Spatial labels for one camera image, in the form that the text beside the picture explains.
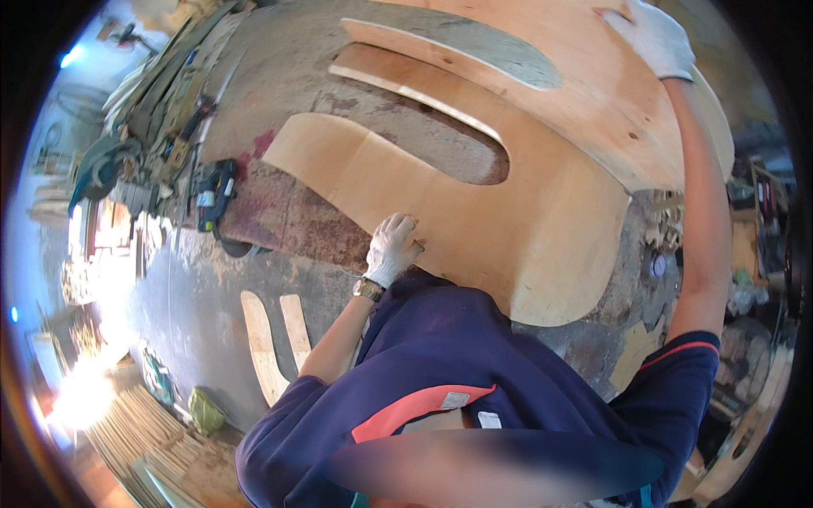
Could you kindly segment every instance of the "power tool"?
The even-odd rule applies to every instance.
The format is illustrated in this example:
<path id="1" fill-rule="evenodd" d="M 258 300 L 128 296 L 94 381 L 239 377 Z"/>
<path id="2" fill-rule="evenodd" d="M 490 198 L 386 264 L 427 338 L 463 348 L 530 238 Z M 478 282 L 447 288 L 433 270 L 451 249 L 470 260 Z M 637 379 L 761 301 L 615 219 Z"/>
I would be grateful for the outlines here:
<path id="1" fill-rule="evenodd" d="M 201 166 L 198 180 L 198 231 L 214 231 L 226 213 L 228 203 L 235 198 L 234 175 L 237 162 L 233 158 Z"/>

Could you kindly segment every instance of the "curved wooden piece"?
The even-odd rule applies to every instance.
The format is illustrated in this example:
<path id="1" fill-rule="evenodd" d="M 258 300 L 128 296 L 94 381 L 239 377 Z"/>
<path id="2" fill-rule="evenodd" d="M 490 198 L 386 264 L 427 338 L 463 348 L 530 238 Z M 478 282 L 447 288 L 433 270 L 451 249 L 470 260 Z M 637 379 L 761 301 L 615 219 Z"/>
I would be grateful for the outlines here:
<path id="1" fill-rule="evenodd" d="M 556 66 L 557 89 L 528 87 L 454 48 L 381 25 L 344 20 L 354 41 L 431 63 L 530 112 L 581 148 L 630 192 L 684 188 L 680 133 L 666 91 L 594 7 L 623 0 L 377 0 L 461 15 L 510 33 Z M 731 175 L 733 141 L 722 107 L 697 69 L 696 90 L 720 159 Z"/>
<path id="2" fill-rule="evenodd" d="M 610 278 L 629 203 L 590 157 L 518 107 L 426 63 L 353 45 L 330 72 L 414 98 L 493 136 L 504 182 L 464 184 L 330 115 L 292 116 L 263 161 L 297 177 L 368 232 L 402 211 L 428 240 L 417 264 L 490 294 L 513 320 L 559 326 L 591 311 Z"/>
<path id="3" fill-rule="evenodd" d="M 268 314 L 259 297 L 251 291 L 240 293 L 243 304 L 243 315 L 246 317 L 246 328 L 249 332 L 249 349 L 251 362 L 257 372 L 259 387 L 263 390 L 265 402 L 273 406 L 274 402 L 288 388 L 288 380 L 283 377 L 276 364 L 274 340 L 271 338 L 271 325 Z"/>

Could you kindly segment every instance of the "gold wristwatch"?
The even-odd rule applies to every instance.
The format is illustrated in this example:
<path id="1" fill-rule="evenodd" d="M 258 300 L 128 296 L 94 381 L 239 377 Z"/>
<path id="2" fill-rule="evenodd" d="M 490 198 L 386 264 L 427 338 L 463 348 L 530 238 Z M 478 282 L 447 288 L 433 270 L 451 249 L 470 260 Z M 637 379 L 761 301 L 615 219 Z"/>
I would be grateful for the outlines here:
<path id="1" fill-rule="evenodd" d="M 378 303 L 381 300 L 381 296 L 384 295 L 385 289 L 369 280 L 367 277 L 362 277 L 361 279 L 357 280 L 355 286 L 353 286 L 353 296 L 355 297 L 367 297 L 373 300 L 375 303 Z"/>

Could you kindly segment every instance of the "green plastic bag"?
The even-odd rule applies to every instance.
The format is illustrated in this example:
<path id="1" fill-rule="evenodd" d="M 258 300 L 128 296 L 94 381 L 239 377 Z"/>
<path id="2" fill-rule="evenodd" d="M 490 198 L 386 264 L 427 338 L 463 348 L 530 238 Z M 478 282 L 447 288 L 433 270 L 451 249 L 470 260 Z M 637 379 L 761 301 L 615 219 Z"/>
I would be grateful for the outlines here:
<path id="1" fill-rule="evenodd" d="M 226 414 L 197 386 L 189 395 L 189 413 L 202 436 L 218 431 L 226 422 Z"/>

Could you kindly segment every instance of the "clothing tag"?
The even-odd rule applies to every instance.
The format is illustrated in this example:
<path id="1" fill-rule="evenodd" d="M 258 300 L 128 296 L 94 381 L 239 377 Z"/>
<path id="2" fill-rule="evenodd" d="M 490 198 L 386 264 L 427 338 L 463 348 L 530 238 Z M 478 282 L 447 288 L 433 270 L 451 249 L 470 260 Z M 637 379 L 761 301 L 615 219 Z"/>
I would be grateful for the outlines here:
<path id="1" fill-rule="evenodd" d="M 497 413 L 489 413 L 488 411 L 480 411 L 477 413 L 477 419 L 480 420 L 482 428 L 502 428 L 500 415 Z"/>
<path id="2" fill-rule="evenodd" d="M 457 409 L 468 404 L 468 399 L 471 396 L 468 393 L 448 392 L 446 398 L 443 399 L 441 404 L 442 410 Z"/>

